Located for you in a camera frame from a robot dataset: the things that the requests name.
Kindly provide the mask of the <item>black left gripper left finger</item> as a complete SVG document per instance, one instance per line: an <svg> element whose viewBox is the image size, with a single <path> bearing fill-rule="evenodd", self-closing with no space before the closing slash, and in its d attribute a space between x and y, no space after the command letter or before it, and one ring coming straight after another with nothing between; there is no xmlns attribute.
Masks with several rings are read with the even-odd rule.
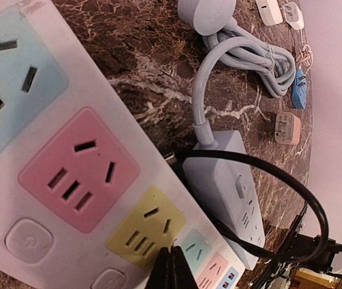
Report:
<svg viewBox="0 0 342 289"><path fill-rule="evenodd" d="M170 285L170 252L162 247L155 260L148 279L148 289L169 289Z"/></svg>

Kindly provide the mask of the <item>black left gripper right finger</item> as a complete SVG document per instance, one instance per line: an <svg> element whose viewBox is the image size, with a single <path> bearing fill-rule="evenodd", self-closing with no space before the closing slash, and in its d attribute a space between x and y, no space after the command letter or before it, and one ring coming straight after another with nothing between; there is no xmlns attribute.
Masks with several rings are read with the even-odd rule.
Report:
<svg viewBox="0 0 342 289"><path fill-rule="evenodd" d="M171 288L197 288L195 278L180 246L171 248Z"/></svg>

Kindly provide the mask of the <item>pink adapter plug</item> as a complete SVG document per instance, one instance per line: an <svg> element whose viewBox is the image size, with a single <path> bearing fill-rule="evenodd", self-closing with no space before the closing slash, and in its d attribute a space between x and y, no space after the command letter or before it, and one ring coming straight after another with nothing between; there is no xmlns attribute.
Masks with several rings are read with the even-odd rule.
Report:
<svg viewBox="0 0 342 289"><path fill-rule="evenodd" d="M280 112L275 122L275 142L297 145L300 141L301 120L290 112Z"/></svg>

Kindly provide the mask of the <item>blue cube adapter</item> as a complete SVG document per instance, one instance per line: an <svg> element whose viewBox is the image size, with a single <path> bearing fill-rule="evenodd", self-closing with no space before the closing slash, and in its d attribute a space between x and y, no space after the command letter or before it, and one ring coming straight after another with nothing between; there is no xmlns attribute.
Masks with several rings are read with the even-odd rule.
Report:
<svg viewBox="0 0 342 289"><path fill-rule="evenodd" d="M296 71L296 78L292 85L291 101L294 108L304 110L307 100L307 78L302 69Z"/></svg>

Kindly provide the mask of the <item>white square adapter plug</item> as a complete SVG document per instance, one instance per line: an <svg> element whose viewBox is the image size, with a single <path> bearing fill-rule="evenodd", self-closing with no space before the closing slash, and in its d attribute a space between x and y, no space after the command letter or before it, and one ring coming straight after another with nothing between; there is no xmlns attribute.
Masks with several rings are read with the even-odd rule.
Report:
<svg viewBox="0 0 342 289"><path fill-rule="evenodd" d="M265 26L283 23L281 10L277 0L256 0L255 3Z"/></svg>

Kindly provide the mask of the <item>white usb charger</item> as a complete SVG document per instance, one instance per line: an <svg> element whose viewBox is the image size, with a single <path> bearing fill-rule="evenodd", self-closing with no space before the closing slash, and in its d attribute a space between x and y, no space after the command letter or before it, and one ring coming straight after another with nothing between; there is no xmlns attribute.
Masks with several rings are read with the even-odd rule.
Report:
<svg viewBox="0 0 342 289"><path fill-rule="evenodd" d="M283 5L284 17L294 30L302 30L305 27L302 11L295 2L288 2Z"/></svg>

